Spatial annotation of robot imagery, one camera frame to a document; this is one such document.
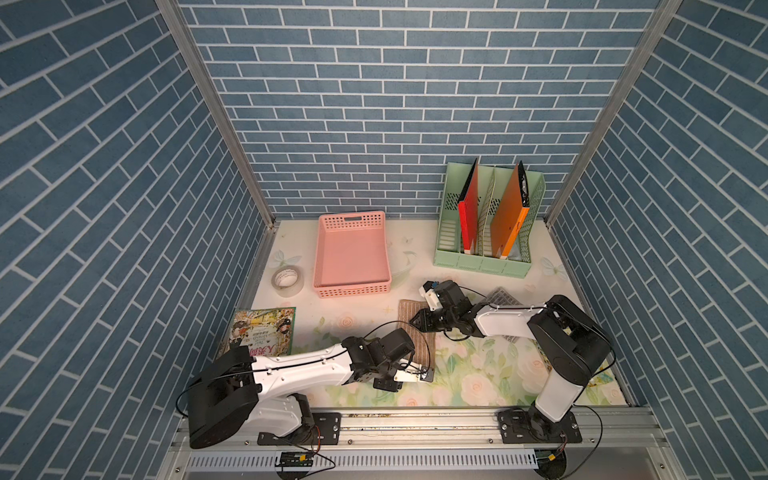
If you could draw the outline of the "beige striped dishcloth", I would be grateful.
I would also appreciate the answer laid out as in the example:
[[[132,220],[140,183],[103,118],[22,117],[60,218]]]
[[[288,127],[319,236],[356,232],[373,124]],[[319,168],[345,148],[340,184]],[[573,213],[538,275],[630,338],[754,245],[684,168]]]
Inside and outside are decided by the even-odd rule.
[[[398,304],[398,320],[402,321],[401,327],[413,340],[414,362],[422,367],[431,368],[432,361],[435,359],[435,334],[421,332],[410,324],[410,321],[423,309],[428,310],[426,302],[402,299]]]

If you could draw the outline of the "grey striped dishcloth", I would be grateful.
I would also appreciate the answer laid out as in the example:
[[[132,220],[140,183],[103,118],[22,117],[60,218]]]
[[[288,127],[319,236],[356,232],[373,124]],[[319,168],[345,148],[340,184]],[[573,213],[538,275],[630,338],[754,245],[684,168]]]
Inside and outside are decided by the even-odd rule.
[[[522,307],[522,303],[514,298],[505,289],[498,287],[486,297],[489,305],[501,307]],[[516,342],[517,338],[528,338],[529,331],[526,323],[514,314],[489,314],[481,321],[481,330],[485,336],[502,336]]]

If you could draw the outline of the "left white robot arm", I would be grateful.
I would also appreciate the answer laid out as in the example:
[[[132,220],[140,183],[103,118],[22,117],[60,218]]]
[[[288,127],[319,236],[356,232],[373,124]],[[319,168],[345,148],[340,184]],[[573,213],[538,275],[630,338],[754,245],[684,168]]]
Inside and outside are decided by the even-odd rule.
[[[305,390],[370,383],[398,392],[405,382],[424,379],[430,365],[416,360],[416,346],[403,328],[367,340],[350,336],[309,353],[252,356],[233,346],[185,389],[189,443],[217,445],[253,425],[283,443],[312,442],[322,434]]]

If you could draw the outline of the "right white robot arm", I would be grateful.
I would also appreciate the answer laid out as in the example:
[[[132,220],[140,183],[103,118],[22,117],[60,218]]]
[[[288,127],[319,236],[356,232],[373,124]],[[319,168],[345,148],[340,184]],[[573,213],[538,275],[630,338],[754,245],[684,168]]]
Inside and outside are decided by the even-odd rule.
[[[421,332],[453,329],[476,338],[505,336],[535,341],[551,371],[533,403],[532,413],[550,423],[561,421],[612,354],[607,333],[564,295],[541,306],[474,304],[452,280],[428,281],[419,288],[427,307],[410,324]]]

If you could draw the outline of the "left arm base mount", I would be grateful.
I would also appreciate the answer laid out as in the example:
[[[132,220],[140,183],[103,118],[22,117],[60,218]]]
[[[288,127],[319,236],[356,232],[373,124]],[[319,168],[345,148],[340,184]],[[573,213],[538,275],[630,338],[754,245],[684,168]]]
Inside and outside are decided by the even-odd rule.
[[[295,432],[278,437],[271,433],[260,432],[257,439],[259,446],[320,446],[339,443],[341,419],[339,412],[320,412],[312,414],[313,420],[308,426],[301,426]]]

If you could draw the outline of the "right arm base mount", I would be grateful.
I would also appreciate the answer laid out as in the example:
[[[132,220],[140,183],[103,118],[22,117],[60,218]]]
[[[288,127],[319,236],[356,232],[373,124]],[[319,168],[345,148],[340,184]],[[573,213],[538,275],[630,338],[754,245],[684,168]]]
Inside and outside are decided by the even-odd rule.
[[[504,444],[579,444],[583,442],[575,415],[568,411],[558,422],[549,420],[534,406],[511,407],[496,414]]]

